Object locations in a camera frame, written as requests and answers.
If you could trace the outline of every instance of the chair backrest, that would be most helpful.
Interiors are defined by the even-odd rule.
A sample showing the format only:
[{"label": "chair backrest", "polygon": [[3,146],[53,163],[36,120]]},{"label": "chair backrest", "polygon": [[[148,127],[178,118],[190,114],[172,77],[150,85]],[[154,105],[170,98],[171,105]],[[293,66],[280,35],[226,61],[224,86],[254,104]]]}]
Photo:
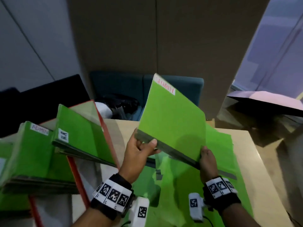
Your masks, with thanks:
[{"label": "chair backrest", "polygon": [[[149,89],[152,84],[154,75],[144,75],[143,77],[143,96],[144,105],[146,104],[147,97],[149,95]],[[187,76],[162,76],[167,82],[174,86],[184,96],[186,96],[195,105],[199,105],[201,92],[204,85],[204,80],[197,77]]]},{"label": "chair backrest", "polygon": [[93,71],[90,77],[97,98],[106,94],[121,94],[133,97],[144,105],[142,74]]}]

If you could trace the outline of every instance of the white label sticker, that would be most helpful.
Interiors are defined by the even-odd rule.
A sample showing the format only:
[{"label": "white label sticker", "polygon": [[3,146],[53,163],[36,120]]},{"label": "white label sticker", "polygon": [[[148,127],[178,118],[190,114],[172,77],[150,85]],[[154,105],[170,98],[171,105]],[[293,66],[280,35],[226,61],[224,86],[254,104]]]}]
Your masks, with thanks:
[{"label": "white label sticker", "polygon": [[6,162],[6,159],[0,158],[0,176],[1,176],[2,170],[4,169],[5,162]]},{"label": "white label sticker", "polygon": [[58,129],[58,139],[68,143],[68,133],[59,128]]},{"label": "white label sticker", "polygon": [[171,94],[175,95],[176,89],[167,83],[164,79],[161,78],[157,73],[154,75],[154,82],[164,87],[167,91],[169,91]]},{"label": "white label sticker", "polygon": [[34,123],[31,124],[31,130],[36,131],[36,132],[39,132],[39,133],[44,134],[44,135],[46,135],[46,136],[47,136],[48,133],[49,133],[49,130],[48,130],[48,129],[46,129],[46,128],[44,128],[44,127],[41,127],[41,126],[38,126],[38,125],[36,125],[36,124],[34,124]]}]

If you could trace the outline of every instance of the right hand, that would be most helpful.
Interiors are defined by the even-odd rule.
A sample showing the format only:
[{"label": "right hand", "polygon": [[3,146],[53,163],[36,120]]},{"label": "right hand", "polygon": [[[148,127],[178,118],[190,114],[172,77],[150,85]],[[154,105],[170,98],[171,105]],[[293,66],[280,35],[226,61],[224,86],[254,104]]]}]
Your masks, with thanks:
[{"label": "right hand", "polygon": [[219,176],[216,158],[207,146],[201,147],[200,178],[202,183]]}]

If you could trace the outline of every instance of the left hand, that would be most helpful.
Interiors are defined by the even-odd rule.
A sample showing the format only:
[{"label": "left hand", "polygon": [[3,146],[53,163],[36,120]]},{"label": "left hand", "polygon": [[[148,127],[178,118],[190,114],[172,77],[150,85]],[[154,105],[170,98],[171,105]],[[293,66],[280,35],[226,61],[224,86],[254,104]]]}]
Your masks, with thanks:
[{"label": "left hand", "polygon": [[136,132],[137,129],[134,130],[126,145],[124,160],[119,170],[119,174],[131,184],[138,179],[146,164],[147,157],[160,153],[160,150],[154,150],[157,146],[156,139],[142,144],[134,137]]}]

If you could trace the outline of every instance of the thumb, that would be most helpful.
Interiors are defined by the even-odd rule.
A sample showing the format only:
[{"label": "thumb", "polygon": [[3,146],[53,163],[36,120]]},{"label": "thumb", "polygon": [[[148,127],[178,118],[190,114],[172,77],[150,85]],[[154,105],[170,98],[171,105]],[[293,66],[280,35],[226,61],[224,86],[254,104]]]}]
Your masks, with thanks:
[{"label": "thumb", "polygon": [[145,145],[144,149],[142,149],[141,152],[146,157],[148,157],[154,152],[154,149],[155,149],[156,146],[157,146],[157,140],[153,139],[147,145]]}]

